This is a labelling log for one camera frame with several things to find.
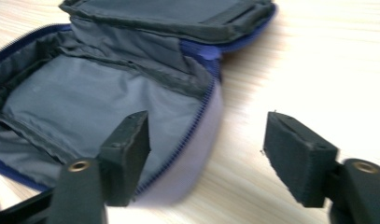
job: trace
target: open bag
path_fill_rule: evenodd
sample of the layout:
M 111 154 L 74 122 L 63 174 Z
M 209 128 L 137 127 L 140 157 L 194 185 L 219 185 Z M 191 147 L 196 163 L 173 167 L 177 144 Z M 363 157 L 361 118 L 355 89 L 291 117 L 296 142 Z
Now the open bag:
M 133 205 L 183 198 L 222 112 L 219 59 L 273 17 L 267 0 L 66 0 L 71 24 L 0 50 L 0 174 L 53 188 L 63 164 L 94 158 L 127 116 L 148 112 L 151 152 Z

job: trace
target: black plastic mount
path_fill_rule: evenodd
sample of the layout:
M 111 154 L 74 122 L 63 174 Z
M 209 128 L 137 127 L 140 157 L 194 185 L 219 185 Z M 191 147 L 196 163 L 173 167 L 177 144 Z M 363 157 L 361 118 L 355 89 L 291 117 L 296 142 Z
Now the black plastic mount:
M 380 224 L 380 166 L 335 161 L 338 149 L 298 120 L 270 112 L 264 151 L 277 175 L 304 207 L 333 202 L 333 224 Z
M 126 206 L 150 152 L 148 113 L 132 114 L 102 144 L 99 156 L 61 170 L 54 189 L 0 212 L 0 224 L 107 223 L 105 204 Z

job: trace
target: brass screw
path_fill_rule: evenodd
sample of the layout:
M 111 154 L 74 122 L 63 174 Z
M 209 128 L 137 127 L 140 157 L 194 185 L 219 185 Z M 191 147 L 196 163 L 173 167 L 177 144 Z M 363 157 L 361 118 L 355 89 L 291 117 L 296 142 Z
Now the brass screw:
M 378 169 L 375 168 L 372 164 L 369 164 L 364 161 L 356 161 L 353 163 L 353 165 L 362 172 L 369 173 L 369 174 L 376 174 L 378 173 Z
M 76 163 L 73 163 L 68 167 L 68 171 L 80 172 L 86 170 L 88 167 L 90 167 L 90 165 L 91 164 L 88 161 L 77 161 Z

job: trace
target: padded flap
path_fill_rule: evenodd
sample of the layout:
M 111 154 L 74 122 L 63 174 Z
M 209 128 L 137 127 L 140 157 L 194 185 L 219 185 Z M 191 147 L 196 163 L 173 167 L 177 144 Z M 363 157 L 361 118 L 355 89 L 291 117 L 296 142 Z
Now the padded flap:
M 202 43 L 228 43 L 270 18 L 269 0 L 66 0 L 73 20 L 108 23 Z

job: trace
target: white wood grain surface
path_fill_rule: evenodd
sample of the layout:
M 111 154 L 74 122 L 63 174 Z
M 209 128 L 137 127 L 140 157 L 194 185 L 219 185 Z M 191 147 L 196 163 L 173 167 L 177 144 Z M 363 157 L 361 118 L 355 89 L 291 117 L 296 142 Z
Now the white wood grain surface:
M 260 153 L 271 110 L 335 144 L 340 161 L 380 164 L 380 0 L 275 2 L 265 33 L 224 56 L 224 117 L 196 188 L 169 207 L 109 209 L 110 223 L 328 223 L 328 209 L 298 205 Z M 59 3 L 0 0 L 0 48 L 68 22 Z M 1 208 L 35 194 L 0 176 Z

